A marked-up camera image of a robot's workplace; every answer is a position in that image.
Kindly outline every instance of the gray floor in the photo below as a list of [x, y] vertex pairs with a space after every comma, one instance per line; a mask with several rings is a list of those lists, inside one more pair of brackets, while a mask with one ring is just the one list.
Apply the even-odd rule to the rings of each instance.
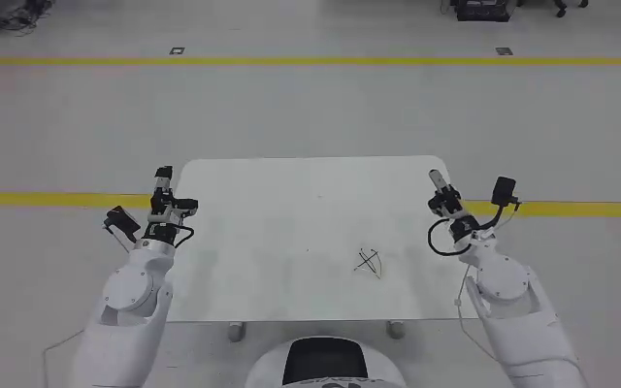
[[[510, 23], [457, 23], [431, 0], [62, 1], [3, 56], [621, 55], [621, 3], [556, 19], [532, 1]], [[436, 154], [470, 199], [497, 175], [527, 200], [621, 201], [616, 67], [1, 67], [1, 190], [147, 193], [162, 164], [194, 158]], [[0, 209], [0, 375], [42, 384], [41, 351], [79, 330], [124, 253], [103, 210]], [[533, 266], [592, 387], [618, 385], [621, 221], [516, 219], [502, 249]], [[448, 285], [457, 291], [458, 284]], [[476, 322], [469, 322], [482, 336]], [[237, 386], [262, 352], [297, 336], [354, 337], [411, 387], [508, 387], [454, 321], [258, 323], [167, 328], [147, 387]], [[64, 387], [74, 342], [49, 355]]]

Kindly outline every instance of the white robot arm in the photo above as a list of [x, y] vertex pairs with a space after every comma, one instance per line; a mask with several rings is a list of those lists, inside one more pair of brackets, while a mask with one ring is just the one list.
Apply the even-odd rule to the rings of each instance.
[[468, 295], [483, 323], [494, 351], [494, 359], [503, 367], [516, 388], [585, 388], [586, 379], [577, 364], [558, 314], [541, 287], [535, 272], [496, 251], [494, 226], [508, 204], [519, 206], [512, 196], [515, 181], [500, 177], [492, 203], [499, 210], [484, 225], [461, 205], [460, 195], [433, 170], [430, 178], [437, 191], [429, 202], [434, 213], [446, 217], [455, 241], [459, 260], [476, 268], [476, 279], [465, 279]]
[[[71, 388], [142, 387], [153, 366], [173, 298], [164, 276], [173, 267], [176, 247], [193, 235], [182, 226], [196, 213], [194, 200], [174, 198], [170, 188], [172, 167], [157, 170], [151, 213], [142, 239], [133, 232], [140, 226], [121, 208], [108, 213], [104, 226], [117, 226], [135, 243], [129, 261], [108, 279], [74, 359]], [[180, 229], [190, 232], [177, 244]]]

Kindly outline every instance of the white table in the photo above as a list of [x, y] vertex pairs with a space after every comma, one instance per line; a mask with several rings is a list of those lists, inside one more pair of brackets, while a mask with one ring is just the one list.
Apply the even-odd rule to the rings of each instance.
[[[456, 318], [465, 265], [427, 246], [435, 156], [194, 160], [196, 236], [169, 272], [169, 321]], [[445, 227], [436, 245], [452, 249]], [[379, 252], [381, 279], [353, 271]], [[475, 312], [464, 300], [466, 317]]]

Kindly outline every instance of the table leg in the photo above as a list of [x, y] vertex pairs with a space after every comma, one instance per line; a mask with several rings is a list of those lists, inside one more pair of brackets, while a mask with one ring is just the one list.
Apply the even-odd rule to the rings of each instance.
[[227, 336], [231, 342], [239, 342], [245, 337], [245, 322], [230, 322]]
[[404, 321], [387, 321], [386, 333], [393, 340], [400, 340], [406, 336], [406, 325]]

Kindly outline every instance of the yellow floor line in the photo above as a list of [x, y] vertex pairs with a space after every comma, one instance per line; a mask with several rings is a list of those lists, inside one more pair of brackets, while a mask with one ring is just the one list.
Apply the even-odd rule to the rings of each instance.
[[0, 66], [620, 66], [621, 57], [0, 57]]
[[[0, 192], [0, 207], [73, 207], [148, 209], [148, 194], [37, 193]], [[466, 201], [477, 215], [493, 215], [496, 207], [487, 201]], [[520, 207], [521, 217], [621, 217], [618, 202], [527, 202]]]

